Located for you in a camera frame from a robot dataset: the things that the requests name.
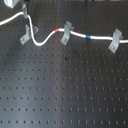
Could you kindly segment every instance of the cable holder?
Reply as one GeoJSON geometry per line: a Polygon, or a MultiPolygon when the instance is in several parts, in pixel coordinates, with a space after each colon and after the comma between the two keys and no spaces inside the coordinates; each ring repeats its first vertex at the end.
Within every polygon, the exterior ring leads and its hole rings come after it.
{"type": "MultiPolygon", "coordinates": [[[[36,26],[33,28],[34,28],[34,35],[35,35],[39,32],[39,29],[36,26]]],[[[25,25],[25,29],[26,29],[26,34],[20,38],[20,42],[22,45],[26,44],[32,38],[31,30],[27,24],[25,25]]]]}
{"type": "Polygon", "coordinates": [[[109,49],[115,53],[117,48],[119,47],[120,40],[123,39],[122,32],[118,30],[117,28],[115,29],[115,32],[113,33],[113,41],[109,45],[109,49]]]}
{"type": "Polygon", "coordinates": [[[64,25],[64,36],[61,39],[61,43],[66,45],[68,43],[68,40],[71,36],[70,31],[74,30],[74,27],[72,27],[72,24],[70,22],[66,22],[64,25]]]}

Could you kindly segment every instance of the cable clamp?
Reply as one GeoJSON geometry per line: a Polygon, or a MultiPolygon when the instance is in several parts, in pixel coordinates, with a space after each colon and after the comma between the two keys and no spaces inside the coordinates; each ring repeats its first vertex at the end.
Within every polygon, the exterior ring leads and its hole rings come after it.
{"type": "Polygon", "coordinates": [[[122,32],[116,28],[115,32],[113,33],[113,41],[109,45],[109,49],[115,53],[117,48],[119,47],[120,40],[123,39],[122,32]]]}
{"type": "MultiPolygon", "coordinates": [[[[22,45],[24,45],[32,38],[30,28],[27,24],[25,25],[25,29],[26,29],[26,34],[20,38],[20,42],[22,45]]],[[[39,32],[39,29],[36,26],[33,27],[33,30],[34,30],[34,35],[39,32]]]]}
{"type": "Polygon", "coordinates": [[[74,27],[72,27],[72,24],[70,22],[66,22],[64,26],[64,36],[61,39],[61,43],[66,45],[68,43],[68,40],[71,36],[70,31],[74,30],[74,27]]]}

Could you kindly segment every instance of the clamp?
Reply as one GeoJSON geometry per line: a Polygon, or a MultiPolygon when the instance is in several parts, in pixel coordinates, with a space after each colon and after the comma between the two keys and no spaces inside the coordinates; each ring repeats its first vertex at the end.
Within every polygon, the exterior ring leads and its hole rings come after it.
{"type": "Polygon", "coordinates": [[[74,27],[72,27],[72,24],[70,22],[66,22],[64,26],[64,36],[61,39],[61,43],[66,45],[68,43],[68,40],[71,36],[70,31],[72,31],[74,27]]]}
{"type": "Polygon", "coordinates": [[[115,32],[113,33],[113,41],[111,42],[111,44],[109,45],[109,49],[115,53],[117,48],[119,47],[120,44],[120,40],[123,39],[122,36],[122,32],[119,31],[117,28],[115,30],[115,32]]]}
{"type": "MultiPolygon", "coordinates": [[[[24,18],[28,19],[28,15],[29,15],[28,3],[30,2],[30,0],[20,0],[20,2],[24,13],[24,18]]],[[[28,42],[31,39],[31,31],[29,26],[25,25],[25,29],[26,29],[26,34],[20,38],[20,42],[22,45],[24,45],[26,42],[28,42]]],[[[39,29],[36,26],[33,27],[33,29],[34,29],[34,35],[39,32],[39,29]]]]}

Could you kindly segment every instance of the mounting hole grid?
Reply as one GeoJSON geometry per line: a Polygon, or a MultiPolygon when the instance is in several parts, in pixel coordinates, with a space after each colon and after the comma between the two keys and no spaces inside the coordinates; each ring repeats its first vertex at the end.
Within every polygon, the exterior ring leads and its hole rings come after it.
{"type": "MultiPolygon", "coordinates": [[[[0,4],[0,21],[20,11],[0,4]]],[[[42,41],[70,21],[75,31],[128,37],[126,2],[31,1],[30,14],[42,41]]],[[[116,54],[110,41],[71,36],[67,46],[53,35],[42,47],[20,37],[28,21],[22,16],[0,27],[1,128],[127,128],[128,45],[116,54]]]]}

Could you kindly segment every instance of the wire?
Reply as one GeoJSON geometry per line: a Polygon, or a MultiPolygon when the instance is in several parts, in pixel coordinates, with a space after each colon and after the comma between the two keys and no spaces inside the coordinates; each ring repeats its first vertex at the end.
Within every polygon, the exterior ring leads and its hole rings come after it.
{"type": "Polygon", "coordinates": [[[0,26],[1,26],[1,25],[4,25],[4,24],[6,24],[6,23],[8,23],[8,22],[10,22],[10,21],[12,21],[12,20],[14,20],[15,18],[17,18],[17,17],[20,16],[20,15],[23,15],[23,12],[19,12],[19,13],[15,14],[14,16],[12,16],[11,18],[8,18],[8,19],[6,19],[6,20],[4,20],[4,21],[1,21],[1,22],[0,22],[0,26]]]}
{"type": "Polygon", "coordinates": [[[36,40],[35,40],[35,38],[34,38],[32,20],[31,20],[31,17],[30,17],[29,15],[28,15],[28,18],[29,18],[29,22],[30,22],[31,36],[32,36],[32,40],[33,40],[34,44],[35,44],[36,46],[42,46],[42,45],[44,45],[44,44],[48,41],[48,39],[49,39],[53,34],[55,34],[55,31],[52,31],[52,32],[49,34],[49,36],[48,36],[43,42],[38,43],[38,42],[36,42],[36,40]]]}
{"type": "MultiPolygon", "coordinates": [[[[6,23],[8,23],[8,22],[10,22],[10,21],[12,21],[12,20],[14,20],[15,18],[17,18],[17,17],[20,16],[20,15],[24,15],[24,13],[23,13],[23,12],[19,12],[19,13],[15,14],[14,16],[12,16],[12,17],[10,17],[10,18],[8,18],[8,19],[6,19],[6,20],[4,20],[4,21],[1,21],[1,22],[0,22],[0,26],[2,26],[2,25],[4,25],[4,24],[6,24],[6,23]]],[[[34,38],[32,19],[31,19],[30,15],[28,15],[28,19],[29,19],[30,28],[31,28],[32,40],[33,40],[33,42],[34,42],[34,44],[35,44],[36,46],[42,46],[42,45],[44,45],[44,44],[49,40],[49,38],[50,38],[53,34],[55,34],[55,33],[57,33],[57,32],[64,32],[64,28],[56,29],[56,30],[52,31],[52,32],[48,35],[48,37],[47,37],[43,42],[40,42],[40,43],[39,43],[39,42],[37,42],[37,41],[35,40],[35,38],[34,38]]],[[[70,33],[71,33],[72,35],[75,35],[75,36],[78,36],[78,37],[81,37],[81,38],[88,38],[88,39],[94,39],[94,40],[113,40],[112,37],[107,37],[107,36],[90,36],[90,35],[80,34],[80,33],[74,32],[74,31],[70,31],[70,33]]],[[[120,43],[128,43],[128,40],[120,40],[120,43]]]]}

